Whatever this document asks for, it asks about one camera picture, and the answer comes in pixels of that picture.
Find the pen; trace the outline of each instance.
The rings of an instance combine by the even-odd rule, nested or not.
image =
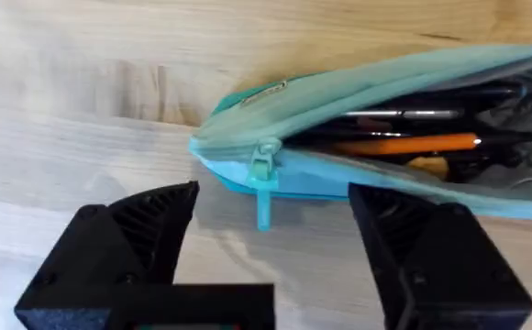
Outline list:
[[[401,137],[371,141],[339,142],[331,148],[349,155],[394,155],[405,153],[471,150],[485,146],[511,145],[532,141],[530,132],[512,132],[477,136],[474,133],[428,137]]]
[[[446,120],[455,119],[463,115],[462,109],[441,110],[441,109],[363,109],[360,111],[350,111],[344,114],[346,117],[369,117],[376,119],[410,119],[410,120]]]

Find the wood grain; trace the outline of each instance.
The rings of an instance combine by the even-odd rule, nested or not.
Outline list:
[[[229,92],[532,42],[532,0],[0,0],[0,105],[198,125]]]
[[[178,282],[275,282],[280,329],[382,328],[349,206],[275,200],[273,229],[260,233],[254,198],[228,192],[187,153],[191,132],[0,108],[0,329],[21,328],[12,307],[79,206],[191,179],[201,192]],[[532,293],[532,221],[482,224]]]

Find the table surface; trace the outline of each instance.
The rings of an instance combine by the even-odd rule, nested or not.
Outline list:
[[[79,206],[192,179],[201,192],[176,282],[275,282],[280,329],[382,329],[349,206],[275,200],[272,231],[257,232],[254,198],[227,191],[187,153],[191,132],[0,109],[0,329],[20,328],[13,306]],[[532,221],[481,222],[532,294]]]
[[[0,0],[0,106],[198,125],[225,94],[532,42],[532,0]]]

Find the zipper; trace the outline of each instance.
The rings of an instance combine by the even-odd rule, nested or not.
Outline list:
[[[256,190],[258,229],[268,231],[271,223],[272,191],[278,189],[274,156],[283,143],[276,137],[261,139],[251,155],[246,185]]]

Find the black plastic part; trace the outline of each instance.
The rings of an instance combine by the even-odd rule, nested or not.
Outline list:
[[[271,284],[172,285],[198,191],[189,182],[82,207],[17,303],[17,318],[30,330],[274,329]]]
[[[387,330],[516,330],[532,300],[470,210],[351,184]]]

